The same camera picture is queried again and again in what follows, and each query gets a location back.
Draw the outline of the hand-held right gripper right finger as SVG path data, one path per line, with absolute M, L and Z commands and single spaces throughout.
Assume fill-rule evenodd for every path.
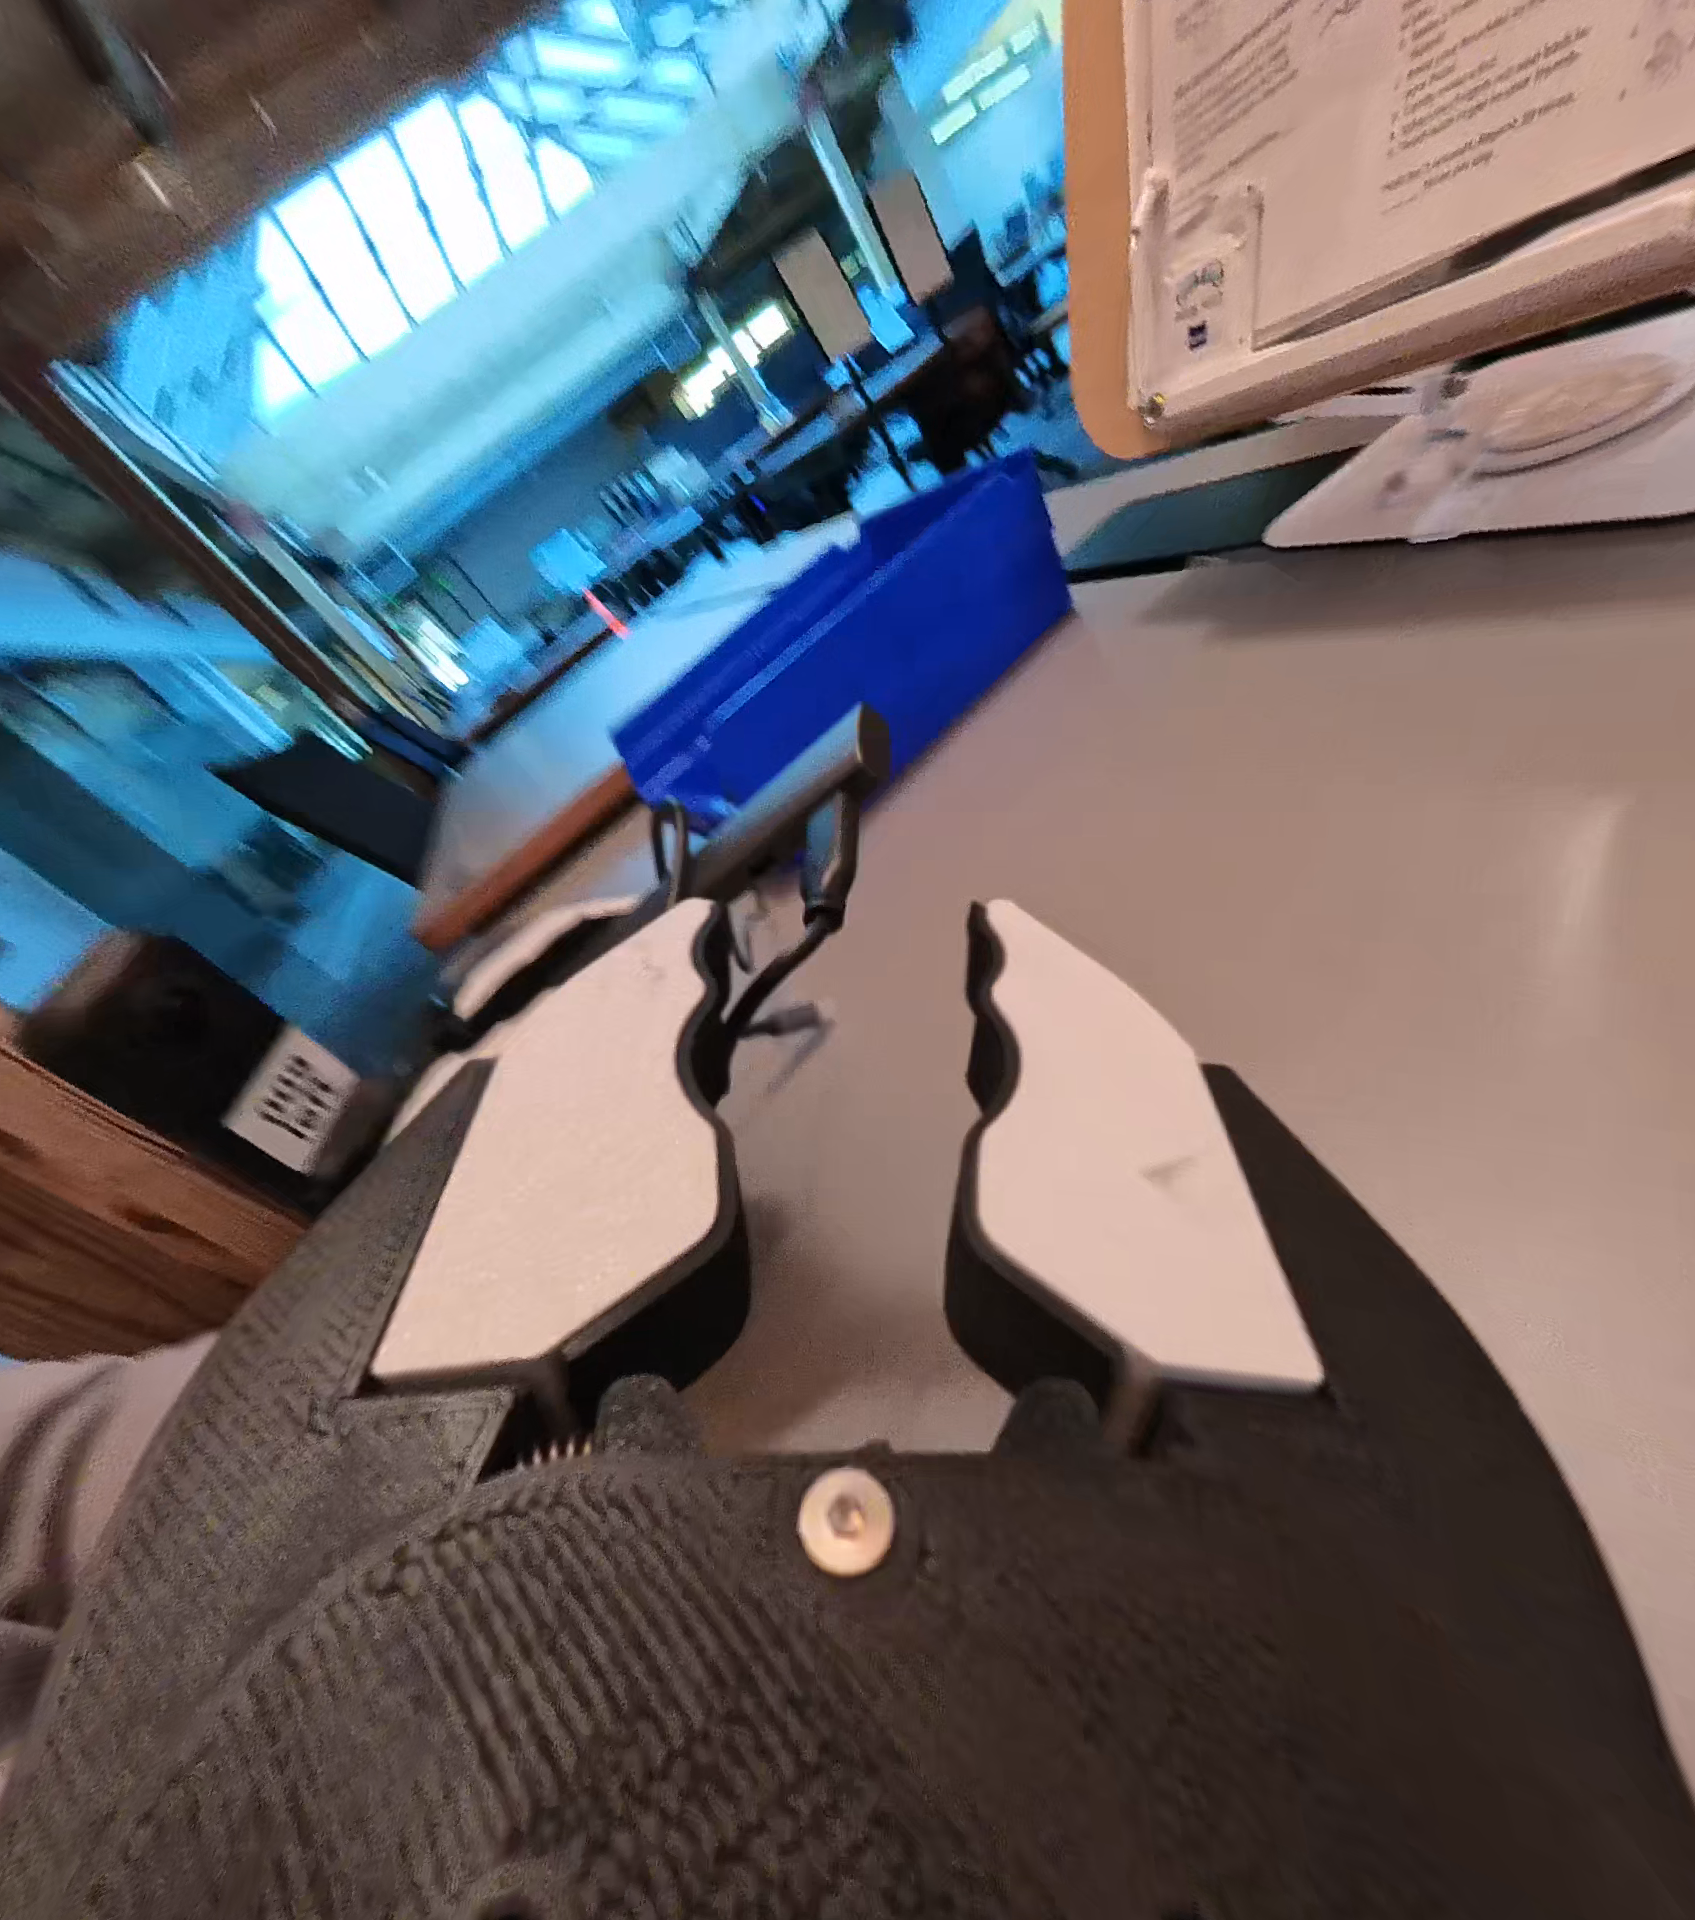
M 1194 1049 L 1014 899 L 967 918 L 946 1321 L 1019 1397 L 1080 1387 L 1117 1446 L 1169 1394 L 1303 1403 L 1325 1367 Z

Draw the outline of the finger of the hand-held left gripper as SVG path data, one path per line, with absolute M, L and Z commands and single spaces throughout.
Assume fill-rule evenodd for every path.
M 436 1055 L 409 1085 L 400 1113 L 421 1113 L 427 1101 L 451 1085 L 451 1079 L 473 1063 L 489 1061 L 489 1046 L 486 1039 L 474 1039 L 466 1049 L 451 1049 Z
M 553 905 L 498 935 L 449 994 L 449 1037 L 479 1039 L 503 1019 L 585 970 L 607 951 L 665 918 L 680 898 L 590 898 Z

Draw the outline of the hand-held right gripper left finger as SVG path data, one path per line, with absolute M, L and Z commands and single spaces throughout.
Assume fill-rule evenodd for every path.
M 596 1403 L 699 1379 L 750 1306 L 736 1150 L 717 1113 L 723 905 L 686 898 L 498 1021 L 369 1375 Z

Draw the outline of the silver USB hub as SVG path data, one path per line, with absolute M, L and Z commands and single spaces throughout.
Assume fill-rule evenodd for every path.
M 891 746 L 871 704 L 849 707 L 736 807 L 686 862 L 683 893 L 732 899 L 805 841 L 808 822 L 839 798 L 867 801 L 889 777 Z

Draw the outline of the blue plastic bin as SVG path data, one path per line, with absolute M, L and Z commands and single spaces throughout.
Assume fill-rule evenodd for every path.
M 1072 611 L 1029 450 L 860 522 L 637 707 L 611 746 L 645 804 L 709 829 L 849 707 L 904 771 Z

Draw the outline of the grey desk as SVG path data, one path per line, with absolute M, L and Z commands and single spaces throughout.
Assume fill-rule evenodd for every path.
M 750 1043 L 724 1452 L 983 1446 L 940 1306 L 964 923 L 1007 898 L 1361 1199 L 1569 1479 L 1695 1789 L 1695 522 L 1263 554 L 1075 614 L 889 788 Z

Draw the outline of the wooden pillar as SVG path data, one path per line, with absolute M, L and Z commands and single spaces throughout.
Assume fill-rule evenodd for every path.
M 306 1222 L 27 1061 L 15 1027 L 0 1003 L 0 1354 L 138 1354 L 226 1324 Z

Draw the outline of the grey wood-edged table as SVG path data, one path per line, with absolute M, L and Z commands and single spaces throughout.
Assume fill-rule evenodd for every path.
M 559 863 L 564 847 L 614 820 L 634 788 L 611 730 L 819 551 L 857 538 L 860 519 L 842 513 L 723 560 L 696 560 L 623 632 L 607 635 L 479 742 L 430 817 L 409 923 L 415 942 L 433 953 L 466 942 Z

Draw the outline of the white board on stand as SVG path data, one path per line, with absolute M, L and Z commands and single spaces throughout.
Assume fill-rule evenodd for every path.
M 955 266 L 918 177 L 912 172 L 876 177 L 867 186 L 867 205 L 907 300 L 921 306 L 943 294 L 955 282 Z
M 772 266 L 830 363 L 854 358 L 874 340 L 866 309 L 816 227 L 772 253 Z

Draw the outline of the wooden document stand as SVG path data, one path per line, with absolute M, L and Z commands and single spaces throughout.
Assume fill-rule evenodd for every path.
M 1695 300 L 1695 153 L 1506 227 L 1384 297 L 1251 346 L 1222 366 L 1148 373 L 1157 333 L 1133 325 L 1133 106 L 1124 3 L 1065 5 L 1065 186 L 1072 395 L 1099 450 L 1182 450 L 1274 415 L 1555 345 L 1573 330 Z

